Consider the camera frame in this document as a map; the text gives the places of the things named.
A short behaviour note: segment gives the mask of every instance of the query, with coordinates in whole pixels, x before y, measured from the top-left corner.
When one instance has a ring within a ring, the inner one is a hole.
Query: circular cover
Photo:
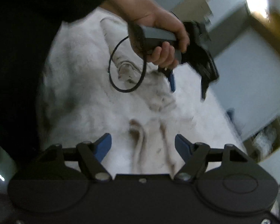
[[[87,192],[89,181],[64,163],[36,162],[18,172],[8,185],[8,195],[19,208],[49,213],[68,208]]]
[[[251,173],[237,172],[210,170],[197,180],[197,189],[207,202],[233,214],[258,212],[274,204],[278,185],[273,178],[257,179]]]

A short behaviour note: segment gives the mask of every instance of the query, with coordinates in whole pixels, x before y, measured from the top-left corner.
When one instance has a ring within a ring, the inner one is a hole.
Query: person
[[[0,146],[29,162],[40,150],[35,100],[40,75],[62,21],[82,19],[97,7],[129,22],[172,31],[185,52],[183,24],[152,0],[0,0]],[[174,68],[174,48],[157,47],[148,61]]]

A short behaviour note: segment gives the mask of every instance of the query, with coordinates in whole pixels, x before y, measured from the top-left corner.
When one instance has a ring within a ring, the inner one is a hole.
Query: screw
[[[96,180],[98,181],[103,181],[103,182],[106,182],[106,181],[109,181],[111,176],[108,174],[108,173],[97,173],[95,175],[95,178]]]
[[[175,176],[176,179],[182,180],[182,181],[189,181],[191,179],[191,175],[188,173],[179,173]]]
[[[261,224],[270,224],[270,220],[269,219],[264,219]]]
[[[146,184],[147,179],[144,179],[144,178],[143,179],[139,179],[139,182],[142,183],[142,184]]]

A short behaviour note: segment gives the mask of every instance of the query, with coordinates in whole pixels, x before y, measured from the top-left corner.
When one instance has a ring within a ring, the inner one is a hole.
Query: fleece
[[[176,172],[184,164],[174,149],[176,134],[213,148],[234,144],[245,151],[210,89],[201,102],[201,78],[187,65],[174,70],[173,94],[169,93],[167,79],[156,73],[151,63],[136,91],[120,93],[111,86],[108,61],[114,45],[127,34],[124,24],[118,17],[97,9],[85,19],[61,25],[43,70],[37,103],[42,149],[51,144],[74,147],[82,141],[94,142],[108,132],[112,148],[102,164],[112,176],[135,169],[141,173]],[[120,33],[115,32],[118,26]],[[119,52],[122,59],[114,60],[111,74],[116,85],[125,88],[129,86],[127,81],[131,86],[139,76],[142,60],[128,41]],[[151,150],[141,156],[145,161],[135,161],[139,141],[132,131],[149,136]],[[66,164],[78,168],[76,163]],[[208,170],[219,165],[211,163]]]

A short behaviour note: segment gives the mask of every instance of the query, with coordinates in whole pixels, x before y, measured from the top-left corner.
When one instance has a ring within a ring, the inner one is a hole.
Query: human hand
[[[156,27],[165,29],[175,33],[178,39],[178,48],[184,53],[187,51],[187,46],[190,44],[190,39],[183,23],[177,19],[172,13],[157,7],[157,9],[143,18],[134,21],[139,25],[148,27]],[[161,68],[173,69],[178,65],[175,59],[175,48],[168,42],[163,42],[162,47],[156,47],[153,53],[147,56],[147,60]]]
[[[127,22],[165,29],[175,33],[179,41],[178,48],[183,53],[186,52],[187,46],[190,44],[183,23],[152,0],[108,0],[101,7],[121,16]],[[141,49],[137,46],[137,41],[133,38],[131,30],[129,31],[129,37],[134,51],[141,56],[138,53]],[[147,60],[161,68],[173,69],[178,65],[178,61],[175,59],[175,49],[168,42],[164,42],[162,47],[156,47],[153,53],[147,56]]]

